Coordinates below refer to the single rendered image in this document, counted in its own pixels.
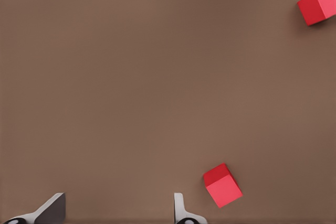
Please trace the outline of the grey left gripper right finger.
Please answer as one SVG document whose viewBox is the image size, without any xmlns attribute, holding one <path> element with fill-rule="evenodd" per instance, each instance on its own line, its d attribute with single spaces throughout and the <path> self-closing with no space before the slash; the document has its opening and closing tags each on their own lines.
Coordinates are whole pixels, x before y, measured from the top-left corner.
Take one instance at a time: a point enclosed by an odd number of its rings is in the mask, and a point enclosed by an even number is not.
<svg viewBox="0 0 336 224">
<path fill-rule="evenodd" d="M 182 193 L 174 193 L 174 224 L 207 224 L 200 215 L 186 211 Z"/>
</svg>

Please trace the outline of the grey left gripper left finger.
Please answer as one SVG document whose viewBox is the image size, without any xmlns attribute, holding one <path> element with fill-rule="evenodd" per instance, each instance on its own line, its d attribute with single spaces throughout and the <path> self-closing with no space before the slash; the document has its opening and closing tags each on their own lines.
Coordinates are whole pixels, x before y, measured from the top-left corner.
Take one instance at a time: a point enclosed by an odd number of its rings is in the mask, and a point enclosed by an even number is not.
<svg viewBox="0 0 336 224">
<path fill-rule="evenodd" d="M 36 211 L 8 219 L 3 224 L 63 224 L 66 217 L 66 194 L 56 193 Z"/>
</svg>

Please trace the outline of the small red cube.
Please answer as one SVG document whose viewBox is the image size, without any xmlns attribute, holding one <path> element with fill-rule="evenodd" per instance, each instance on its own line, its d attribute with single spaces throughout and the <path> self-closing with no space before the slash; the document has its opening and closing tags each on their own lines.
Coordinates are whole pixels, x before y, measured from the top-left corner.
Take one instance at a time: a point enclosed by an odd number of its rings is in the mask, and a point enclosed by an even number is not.
<svg viewBox="0 0 336 224">
<path fill-rule="evenodd" d="M 203 174 L 205 188 L 218 208 L 222 208 L 243 196 L 243 193 L 225 163 Z"/>
</svg>

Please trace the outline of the large red block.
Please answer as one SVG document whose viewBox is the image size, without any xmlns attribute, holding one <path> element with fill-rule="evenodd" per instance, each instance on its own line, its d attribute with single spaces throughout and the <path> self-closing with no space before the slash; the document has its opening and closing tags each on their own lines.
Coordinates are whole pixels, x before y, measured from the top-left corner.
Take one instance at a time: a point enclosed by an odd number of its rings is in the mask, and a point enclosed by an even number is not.
<svg viewBox="0 0 336 224">
<path fill-rule="evenodd" d="M 336 15 L 336 0 L 299 0 L 297 5 L 307 26 Z"/>
</svg>

